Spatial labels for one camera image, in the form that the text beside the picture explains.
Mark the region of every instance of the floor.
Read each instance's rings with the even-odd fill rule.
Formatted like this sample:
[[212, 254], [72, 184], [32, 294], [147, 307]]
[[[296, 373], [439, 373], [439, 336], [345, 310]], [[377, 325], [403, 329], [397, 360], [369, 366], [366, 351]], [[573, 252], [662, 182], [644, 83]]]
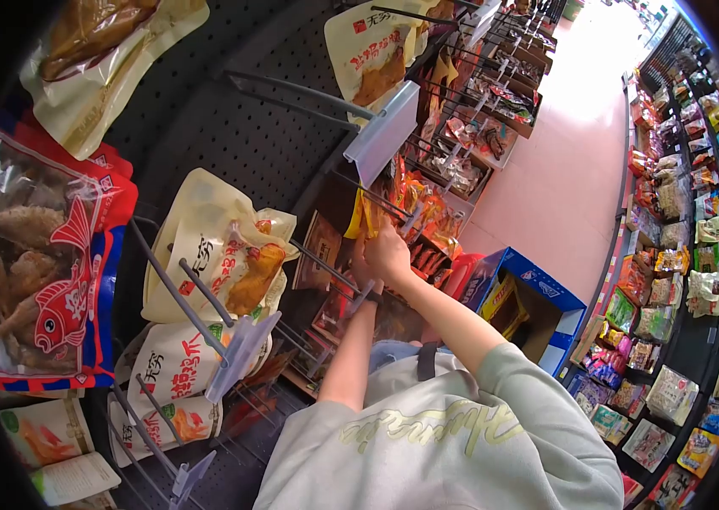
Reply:
[[628, 5], [587, 2], [561, 18], [558, 49], [538, 92], [529, 139], [519, 138], [461, 235], [468, 253], [513, 247], [589, 303], [614, 235], [626, 152], [620, 76], [642, 44]]

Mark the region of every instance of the blue cardboard box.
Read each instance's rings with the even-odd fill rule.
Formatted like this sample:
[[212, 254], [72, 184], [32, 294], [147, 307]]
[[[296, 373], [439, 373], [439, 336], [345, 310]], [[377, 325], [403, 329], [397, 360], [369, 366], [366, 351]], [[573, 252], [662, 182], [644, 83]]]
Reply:
[[557, 375], [586, 314], [586, 305], [514, 248], [505, 248], [479, 260], [459, 301], [474, 312], [480, 311], [481, 305], [496, 285], [497, 275], [501, 270], [515, 276], [522, 302], [545, 302], [530, 310], [530, 326], [533, 323], [543, 323], [543, 326], [532, 328], [532, 338], [523, 351], [545, 372]]

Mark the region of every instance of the forearm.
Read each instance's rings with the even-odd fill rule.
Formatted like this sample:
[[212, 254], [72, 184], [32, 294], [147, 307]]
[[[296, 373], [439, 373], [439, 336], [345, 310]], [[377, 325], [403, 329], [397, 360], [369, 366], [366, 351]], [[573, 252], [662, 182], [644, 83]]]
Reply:
[[433, 326], [473, 375], [487, 353], [506, 342], [475, 312], [415, 275], [400, 282], [396, 291]]
[[343, 339], [325, 373], [317, 402], [340, 402], [362, 411], [368, 386], [368, 363], [374, 340], [376, 303], [364, 301], [348, 323]]

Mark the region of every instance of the display box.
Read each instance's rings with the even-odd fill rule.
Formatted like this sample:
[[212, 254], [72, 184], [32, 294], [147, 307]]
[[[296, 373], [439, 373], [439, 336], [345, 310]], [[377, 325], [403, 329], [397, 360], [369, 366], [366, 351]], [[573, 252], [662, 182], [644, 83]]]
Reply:
[[[501, 46], [501, 48], [507, 53], [511, 53], [515, 47], [508, 41], [502, 42], [499, 46]], [[530, 64], [537, 65], [539, 68], [544, 69], [544, 74], [549, 74], [549, 69], [552, 67], [552, 59], [550, 57], [546, 55], [538, 55], [537, 52], [531, 51], [525, 44], [518, 45], [518, 47], [515, 48], [514, 55], [520, 60], [526, 60]]]
[[[488, 58], [492, 58], [496, 55], [496, 52], [501, 49], [504, 51], [507, 55], [509, 55], [513, 51], [513, 46], [506, 41], [502, 41], [498, 46], [494, 47], [492, 51], [490, 51], [490, 54], [487, 55]], [[510, 77], [510, 81], [518, 81], [526, 85], [527, 87], [532, 88], [533, 90], [538, 90], [538, 87], [541, 86], [541, 79], [543, 79], [544, 74], [546, 73], [546, 65], [538, 60], [537, 56], [534, 56], [533, 54], [529, 53], [527, 50], [525, 50], [522, 47], [515, 48], [515, 53], [512, 54], [514, 57], [516, 57], [518, 60], [524, 60], [528, 62], [529, 64], [536, 65], [541, 69], [542, 75], [538, 78], [538, 81], [532, 80], [529, 76], [523, 76], [521, 73], [516, 71], [513, 73], [513, 75]], [[510, 73], [511, 66], [508, 66], [505, 70], [505, 77]]]
[[529, 315], [526, 325], [513, 333], [527, 358], [556, 375], [586, 313], [586, 305], [543, 269], [508, 247], [476, 263], [459, 301], [481, 312], [490, 293], [514, 277], [516, 295]]
[[[490, 76], [494, 79], [498, 78], [497, 69], [486, 69], [484, 70], [484, 74], [487, 74], [487, 76]], [[487, 113], [487, 115], [490, 115], [498, 121], [504, 122], [510, 128], [513, 128], [520, 136], [523, 136], [524, 138], [529, 138], [532, 135], [532, 130], [535, 129], [535, 123], [538, 121], [538, 113], [541, 110], [541, 103], [544, 100], [544, 96], [538, 93], [538, 91], [533, 89], [532, 87], [529, 87], [528, 85], [525, 85], [524, 83], [521, 83], [520, 81], [514, 79], [510, 79], [510, 82], [507, 84], [507, 88], [526, 97], [531, 98], [538, 96], [538, 102], [535, 104], [535, 108], [531, 111], [533, 116], [531, 124], [523, 124], [521, 122], [518, 122], [517, 120], [509, 118], [506, 115], [502, 115], [501, 113], [498, 113], [497, 111], [494, 111], [487, 106], [481, 108], [481, 111]], [[476, 104], [476, 102], [472, 99], [465, 98], [464, 100], [471, 105]]]
[[592, 344], [596, 342], [600, 336], [600, 331], [603, 330], [603, 321], [606, 317], [602, 315], [593, 315], [592, 318], [586, 323], [586, 327], [583, 328], [583, 332], [580, 334], [580, 341], [577, 347], [569, 355], [569, 361], [575, 365], [580, 365], [583, 361], [583, 357], [589, 352]]
[[521, 44], [524, 46], [527, 46], [529, 44], [529, 47], [527, 48], [527, 51], [532, 53], [533, 55], [543, 55], [546, 56], [547, 53], [555, 53], [555, 51], [558, 49], [558, 39], [555, 37], [552, 37], [551, 35], [546, 34], [542, 30], [538, 30], [539, 34], [543, 35], [547, 39], [549, 39], [554, 45], [555, 48], [552, 50], [544, 50], [543, 42], [541, 42], [536, 37], [533, 37], [532, 34], [523, 34], [521, 36]]

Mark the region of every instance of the dried fish package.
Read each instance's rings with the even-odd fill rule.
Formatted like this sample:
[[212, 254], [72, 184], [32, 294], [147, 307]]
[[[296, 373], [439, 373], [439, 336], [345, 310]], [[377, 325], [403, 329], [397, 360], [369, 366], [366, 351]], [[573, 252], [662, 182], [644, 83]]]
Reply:
[[113, 382], [110, 307], [138, 192], [130, 164], [105, 156], [114, 170], [21, 122], [0, 130], [0, 390]]

